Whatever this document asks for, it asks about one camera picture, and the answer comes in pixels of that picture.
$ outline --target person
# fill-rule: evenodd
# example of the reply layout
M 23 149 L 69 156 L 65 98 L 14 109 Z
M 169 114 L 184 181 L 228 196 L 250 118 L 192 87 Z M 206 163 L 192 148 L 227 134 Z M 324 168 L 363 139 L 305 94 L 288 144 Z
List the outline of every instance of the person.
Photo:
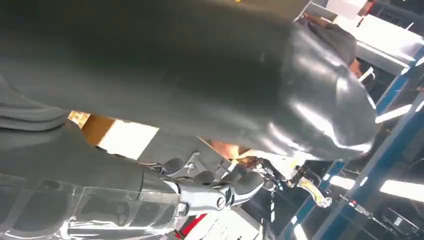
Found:
M 370 68 L 368 64 L 357 59 L 357 39 L 339 25 L 308 13 L 303 13 L 297 23 L 304 26 L 323 44 L 332 49 L 346 63 L 357 79 Z M 370 74 L 362 80 L 362 83 L 369 83 L 374 77 L 374 74 Z M 231 143 L 212 141 L 211 146 L 227 159 L 237 159 L 242 153 L 239 146 Z
M 364 64 L 358 61 L 357 39 L 348 31 L 337 24 L 308 13 L 304 13 L 297 22 L 332 49 L 356 78 L 359 79 L 368 70 L 369 67 L 363 66 Z

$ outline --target person's hand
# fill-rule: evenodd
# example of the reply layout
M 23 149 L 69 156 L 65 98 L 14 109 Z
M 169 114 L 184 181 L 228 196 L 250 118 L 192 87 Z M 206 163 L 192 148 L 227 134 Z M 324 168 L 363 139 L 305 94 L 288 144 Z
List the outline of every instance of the person's hand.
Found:
M 239 158 L 239 146 L 221 141 L 212 141 L 212 148 L 226 159 Z

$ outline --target red object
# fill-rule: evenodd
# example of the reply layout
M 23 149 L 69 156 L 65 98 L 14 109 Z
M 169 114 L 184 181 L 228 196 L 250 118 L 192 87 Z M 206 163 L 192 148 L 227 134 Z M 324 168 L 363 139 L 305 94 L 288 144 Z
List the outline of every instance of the red object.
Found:
M 195 218 L 193 221 L 191 221 L 190 223 L 188 223 L 188 225 L 186 227 L 184 227 L 180 232 L 181 234 L 185 237 L 187 236 L 190 231 L 198 224 L 200 223 L 200 221 L 206 216 L 205 214 L 200 215 L 198 218 Z M 182 236 L 179 235 L 178 233 L 175 234 L 175 237 L 182 239 Z

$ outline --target chain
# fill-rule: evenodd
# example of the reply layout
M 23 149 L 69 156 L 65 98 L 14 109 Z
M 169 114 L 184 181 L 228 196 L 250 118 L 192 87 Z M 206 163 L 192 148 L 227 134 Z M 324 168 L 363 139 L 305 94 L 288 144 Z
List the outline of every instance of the chain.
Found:
M 380 226 L 382 226 L 384 229 L 386 229 L 387 231 L 391 232 L 394 235 L 398 235 L 393 229 L 391 229 L 390 227 L 388 227 L 386 224 L 384 224 L 383 222 L 381 222 L 380 220 L 378 220 L 374 214 L 372 214 L 371 212 L 367 211 L 363 206 L 359 205 L 356 203 L 356 201 L 350 201 L 349 199 L 347 199 L 346 197 L 340 195 L 340 197 L 347 201 L 349 203 L 349 206 L 351 206 L 353 209 L 355 209 L 358 213 L 365 215 L 368 219 L 374 221 L 375 223 L 379 224 Z

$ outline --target chrome part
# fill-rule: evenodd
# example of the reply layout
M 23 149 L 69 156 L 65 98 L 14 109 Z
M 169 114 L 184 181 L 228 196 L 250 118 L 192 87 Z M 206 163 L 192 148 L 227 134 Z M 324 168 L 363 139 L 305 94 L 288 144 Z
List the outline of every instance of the chrome part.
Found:
M 318 207 L 327 208 L 331 205 L 331 197 L 324 197 L 320 190 L 310 180 L 302 177 L 297 186 L 308 191 Z

